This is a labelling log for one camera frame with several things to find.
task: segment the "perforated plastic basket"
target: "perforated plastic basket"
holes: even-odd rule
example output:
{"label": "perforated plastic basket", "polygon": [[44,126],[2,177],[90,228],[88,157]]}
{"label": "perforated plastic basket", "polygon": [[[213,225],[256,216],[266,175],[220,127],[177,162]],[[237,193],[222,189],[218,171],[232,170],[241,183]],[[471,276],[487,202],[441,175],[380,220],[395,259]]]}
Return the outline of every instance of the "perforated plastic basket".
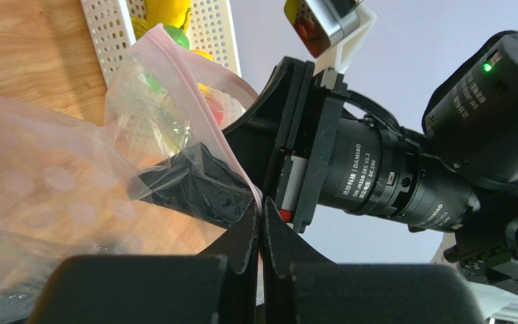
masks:
{"label": "perforated plastic basket", "polygon": [[[144,0],[81,0],[105,83],[136,37],[131,17],[145,18]],[[241,75],[229,0],[192,0],[188,31],[191,49],[209,53]]]}

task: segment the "wood surface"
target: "wood surface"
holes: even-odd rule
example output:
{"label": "wood surface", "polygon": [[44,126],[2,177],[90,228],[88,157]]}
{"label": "wood surface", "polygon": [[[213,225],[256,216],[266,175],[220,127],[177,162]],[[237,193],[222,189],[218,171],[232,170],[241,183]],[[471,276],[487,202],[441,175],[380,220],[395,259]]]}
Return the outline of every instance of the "wood surface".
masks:
{"label": "wood surface", "polygon": [[[79,0],[0,0],[0,97],[60,111],[101,126],[105,92]],[[53,199],[53,203],[63,214],[61,202]],[[142,204],[139,214],[153,211],[154,205],[137,203]],[[76,228],[68,216],[60,217],[63,221],[59,224],[29,232],[21,227],[22,222],[13,221],[30,217],[27,211],[18,211],[8,215],[7,222],[13,225],[5,230],[62,244],[81,241],[81,235],[73,235]],[[130,229],[148,238],[143,253],[197,252],[224,231],[168,209],[159,208],[159,214],[164,217],[140,218]],[[98,219],[105,217],[108,216],[101,213]],[[92,236],[101,237],[104,226],[112,227],[110,221],[97,223],[91,229]],[[169,246],[171,236],[158,232],[169,228],[187,246]]]}

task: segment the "plastic wrap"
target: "plastic wrap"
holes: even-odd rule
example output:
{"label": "plastic wrap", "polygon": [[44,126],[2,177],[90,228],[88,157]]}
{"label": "plastic wrap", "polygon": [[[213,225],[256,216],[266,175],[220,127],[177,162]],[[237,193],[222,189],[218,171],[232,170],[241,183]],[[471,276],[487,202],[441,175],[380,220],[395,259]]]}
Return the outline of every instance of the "plastic wrap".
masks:
{"label": "plastic wrap", "polygon": [[162,31],[130,48],[104,128],[0,98],[0,323],[71,255],[194,254],[260,199],[220,129],[257,94],[213,62],[196,81]]}

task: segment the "wooden floor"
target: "wooden floor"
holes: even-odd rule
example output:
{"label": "wooden floor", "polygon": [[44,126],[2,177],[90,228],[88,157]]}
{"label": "wooden floor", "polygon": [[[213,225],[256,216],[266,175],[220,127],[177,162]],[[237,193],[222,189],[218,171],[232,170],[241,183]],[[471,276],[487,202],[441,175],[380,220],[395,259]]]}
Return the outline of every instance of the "wooden floor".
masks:
{"label": "wooden floor", "polygon": [[79,0],[0,0],[0,97],[102,125],[105,91]]}

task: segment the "white wall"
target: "white wall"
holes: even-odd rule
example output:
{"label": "white wall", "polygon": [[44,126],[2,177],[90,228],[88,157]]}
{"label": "white wall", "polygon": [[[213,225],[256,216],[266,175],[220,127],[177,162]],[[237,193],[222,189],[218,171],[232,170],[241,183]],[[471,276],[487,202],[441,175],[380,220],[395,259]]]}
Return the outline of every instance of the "white wall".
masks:
{"label": "white wall", "polygon": [[[261,91],[283,56],[312,59],[283,14],[285,0],[231,0],[243,77]],[[345,74],[349,87],[420,130],[432,91],[494,33],[518,30],[518,0],[365,0],[378,15]],[[427,263],[442,234],[318,207],[304,238],[336,262]]]}

